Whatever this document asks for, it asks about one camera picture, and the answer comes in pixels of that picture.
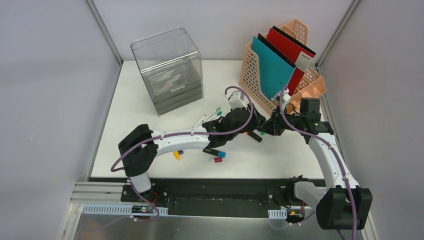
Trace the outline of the teal folder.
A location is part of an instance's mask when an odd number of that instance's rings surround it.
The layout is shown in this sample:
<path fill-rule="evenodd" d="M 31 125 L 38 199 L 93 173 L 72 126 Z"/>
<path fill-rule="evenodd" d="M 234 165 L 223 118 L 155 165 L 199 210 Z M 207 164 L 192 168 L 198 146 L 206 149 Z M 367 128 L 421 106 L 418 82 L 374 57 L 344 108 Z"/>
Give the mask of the teal folder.
<path fill-rule="evenodd" d="M 260 89 L 271 100 L 290 82 L 296 66 L 261 34 L 253 37 L 251 50 L 258 57 Z"/>

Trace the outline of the teal cap marker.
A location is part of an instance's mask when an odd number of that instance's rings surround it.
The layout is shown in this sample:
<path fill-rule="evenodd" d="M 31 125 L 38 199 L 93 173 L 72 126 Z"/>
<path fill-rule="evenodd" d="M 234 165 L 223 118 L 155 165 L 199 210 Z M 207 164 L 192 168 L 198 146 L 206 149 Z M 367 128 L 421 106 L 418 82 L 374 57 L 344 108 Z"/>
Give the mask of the teal cap marker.
<path fill-rule="evenodd" d="M 222 114 L 222 111 L 218 111 L 218 112 L 216 112 L 215 114 L 213 114 L 209 119 L 208 119 L 208 121 L 212 121 L 212 120 L 215 120 L 216 118 L 218 118 L 220 115 Z"/>

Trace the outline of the peach plastic file rack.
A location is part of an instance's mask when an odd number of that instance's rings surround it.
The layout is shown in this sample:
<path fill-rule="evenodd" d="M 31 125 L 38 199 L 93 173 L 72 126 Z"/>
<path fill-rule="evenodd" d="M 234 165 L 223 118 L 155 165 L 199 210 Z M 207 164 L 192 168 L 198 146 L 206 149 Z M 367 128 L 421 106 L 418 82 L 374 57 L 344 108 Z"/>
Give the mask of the peach plastic file rack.
<path fill-rule="evenodd" d="M 294 19 L 277 28 L 307 46 L 308 27 L 299 20 Z M 274 98 L 268 99 L 261 91 L 259 59 L 257 54 L 251 49 L 252 42 L 245 46 L 239 85 L 258 106 L 270 115 L 278 106 L 277 94 Z M 302 98 L 319 98 L 326 90 L 324 78 L 309 66 L 294 94 L 290 95 L 290 103 L 292 105 L 287 108 L 288 112 L 290 114 L 299 112 Z"/>

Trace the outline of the red folder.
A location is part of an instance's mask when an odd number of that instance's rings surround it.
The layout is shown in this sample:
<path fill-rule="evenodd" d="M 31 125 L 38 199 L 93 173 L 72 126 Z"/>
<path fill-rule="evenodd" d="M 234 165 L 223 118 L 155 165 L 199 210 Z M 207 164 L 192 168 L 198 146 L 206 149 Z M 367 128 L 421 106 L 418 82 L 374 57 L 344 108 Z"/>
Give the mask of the red folder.
<path fill-rule="evenodd" d="M 316 56 L 316 52 L 276 26 L 269 30 L 266 39 L 295 64 L 294 73 L 288 83 L 289 95 L 292 96 Z"/>

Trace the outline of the purple cap marker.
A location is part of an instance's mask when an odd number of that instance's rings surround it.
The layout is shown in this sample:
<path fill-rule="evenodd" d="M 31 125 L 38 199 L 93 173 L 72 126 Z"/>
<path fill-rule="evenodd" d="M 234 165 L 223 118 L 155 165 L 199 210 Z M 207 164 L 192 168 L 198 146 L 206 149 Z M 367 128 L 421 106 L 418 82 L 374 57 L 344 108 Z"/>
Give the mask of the purple cap marker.
<path fill-rule="evenodd" d="M 204 114 L 193 126 L 193 128 L 198 127 L 201 123 L 203 123 L 204 119 L 206 118 L 206 115 Z"/>

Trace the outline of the clear grey drawer organizer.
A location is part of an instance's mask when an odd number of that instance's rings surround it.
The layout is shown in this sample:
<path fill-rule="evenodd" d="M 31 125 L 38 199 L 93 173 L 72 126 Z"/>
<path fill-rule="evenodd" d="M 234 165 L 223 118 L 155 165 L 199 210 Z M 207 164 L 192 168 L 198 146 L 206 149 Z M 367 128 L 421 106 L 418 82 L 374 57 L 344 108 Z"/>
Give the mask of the clear grey drawer organizer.
<path fill-rule="evenodd" d="M 183 27 L 137 39 L 130 48 L 159 116 L 203 99 L 201 52 Z"/>

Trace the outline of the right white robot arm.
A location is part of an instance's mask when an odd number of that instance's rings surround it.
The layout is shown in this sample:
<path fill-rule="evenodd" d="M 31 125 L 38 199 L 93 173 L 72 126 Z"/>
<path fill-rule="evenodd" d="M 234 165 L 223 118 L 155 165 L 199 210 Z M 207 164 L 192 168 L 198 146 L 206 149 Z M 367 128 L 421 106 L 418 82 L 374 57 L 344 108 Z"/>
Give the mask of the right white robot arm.
<path fill-rule="evenodd" d="M 299 202 L 311 207 L 318 225 L 323 230 L 363 230 L 373 201 L 368 188 L 351 175 L 338 146 L 336 136 L 327 121 L 321 121 L 320 101 L 317 98 L 301 99 L 300 114 L 286 111 L 288 100 L 280 100 L 269 121 L 275 135 L 285 130 L 300 133 L 315 155 L 324 177 L 326 190 L 316 187 L 309 179 L 298 176 L 290 178 L 281 192 L 284 204 Z"/>

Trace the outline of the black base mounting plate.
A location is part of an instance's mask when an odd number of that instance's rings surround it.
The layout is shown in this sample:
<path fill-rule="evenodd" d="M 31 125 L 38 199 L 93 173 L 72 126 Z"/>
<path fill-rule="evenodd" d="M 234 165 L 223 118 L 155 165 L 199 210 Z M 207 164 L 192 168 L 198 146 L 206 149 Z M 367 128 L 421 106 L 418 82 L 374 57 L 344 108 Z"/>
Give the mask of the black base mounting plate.
<path fill-rule="evenodd" d="M 267 218 L 283 203 L 287 178 L 216 179 L 152 178 L 143 196 L 168 209 L 169 215 L 195 217 Z"/>

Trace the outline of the blue cap black highlighter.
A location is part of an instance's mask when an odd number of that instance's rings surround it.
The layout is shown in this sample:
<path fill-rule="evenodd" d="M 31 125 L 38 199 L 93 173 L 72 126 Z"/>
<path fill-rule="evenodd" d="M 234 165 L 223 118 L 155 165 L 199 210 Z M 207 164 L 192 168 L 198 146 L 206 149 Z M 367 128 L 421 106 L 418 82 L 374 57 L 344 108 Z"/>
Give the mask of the blue cap black highlighter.
<path fill-rule="evenodd" d="M 205 148 L 202 150 L 206 154 L 210 154 L 215 157 L 225 158 L 226 153 L 217 149 Z"/>

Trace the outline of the orange cap black highlighter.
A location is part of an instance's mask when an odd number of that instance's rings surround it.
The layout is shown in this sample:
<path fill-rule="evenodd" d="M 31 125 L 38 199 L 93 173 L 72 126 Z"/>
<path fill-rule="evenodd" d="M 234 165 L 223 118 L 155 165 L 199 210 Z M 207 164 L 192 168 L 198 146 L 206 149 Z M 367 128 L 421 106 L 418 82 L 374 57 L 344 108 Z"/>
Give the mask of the orange cap black highlighter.
<path fill-rule="evenodd" d="M 261 136 L 259 136 L 258 134 L 256 134 L 253 131 L 249 131 L 249 132 L 245 132 L 245 133 L 259 143 L 263 140 L 263 138 Z"/>

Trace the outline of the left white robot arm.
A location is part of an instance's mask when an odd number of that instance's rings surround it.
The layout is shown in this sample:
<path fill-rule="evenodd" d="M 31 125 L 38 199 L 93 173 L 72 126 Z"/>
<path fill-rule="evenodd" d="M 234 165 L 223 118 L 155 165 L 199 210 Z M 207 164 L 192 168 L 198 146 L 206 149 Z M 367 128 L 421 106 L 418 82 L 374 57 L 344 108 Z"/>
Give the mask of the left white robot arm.
<path fill-rule="evenodd" d="M 119 144 L 122 170 L 134 186 L 133 195 L 140 202 L 152 198 L 153 189 L 148 170 L 153 160 L 177 150 L 203 150 L 224 146 L 237 135 L 261 128 L 266 118 L 245 107 L 232 109 L 225 116 L 183 130 L 152 130 L 141 124 Z"/>

